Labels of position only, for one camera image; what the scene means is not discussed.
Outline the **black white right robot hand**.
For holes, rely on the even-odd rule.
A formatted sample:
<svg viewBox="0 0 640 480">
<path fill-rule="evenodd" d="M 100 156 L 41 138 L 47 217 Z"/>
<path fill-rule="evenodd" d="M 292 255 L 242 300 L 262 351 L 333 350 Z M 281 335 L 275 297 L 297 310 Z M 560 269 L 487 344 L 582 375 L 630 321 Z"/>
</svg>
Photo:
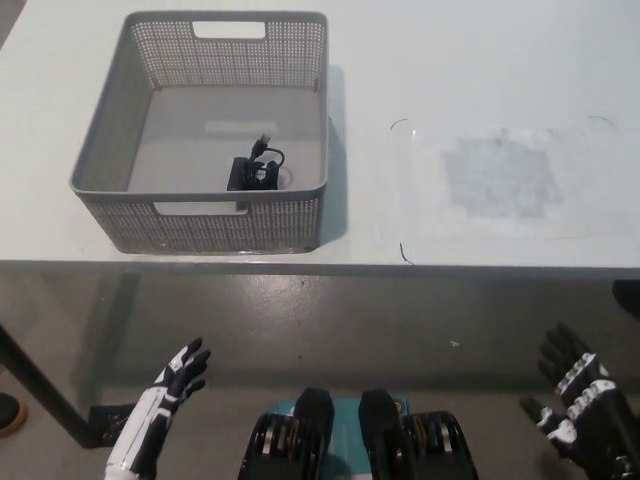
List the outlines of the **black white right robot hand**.
<svg viewBox="0 0 640 480">
<path fill-rule="evenodd" d="M 562 413 L 524 397 L 520 406 L 556 449 L 591 479 L 639 477 L 639 418 L 599 356 L 563 323 L 545 332 L 538 369 Z"/>
</svg>

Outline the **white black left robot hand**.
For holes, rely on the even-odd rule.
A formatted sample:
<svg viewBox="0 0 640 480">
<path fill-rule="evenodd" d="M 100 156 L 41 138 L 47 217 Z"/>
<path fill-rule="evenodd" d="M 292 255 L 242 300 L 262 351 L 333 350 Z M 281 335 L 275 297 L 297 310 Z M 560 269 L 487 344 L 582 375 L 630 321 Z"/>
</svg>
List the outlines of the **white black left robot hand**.
<svg viewBox="0 0 640 480">
<path fill-rule="evenodd" d="M 143 391 L 111 450 L 105 480 L 154 479 L 174 417 L 206 385 L 202 375 L 211 351 L 196 338 L 184 346 Z"/>
</svg>

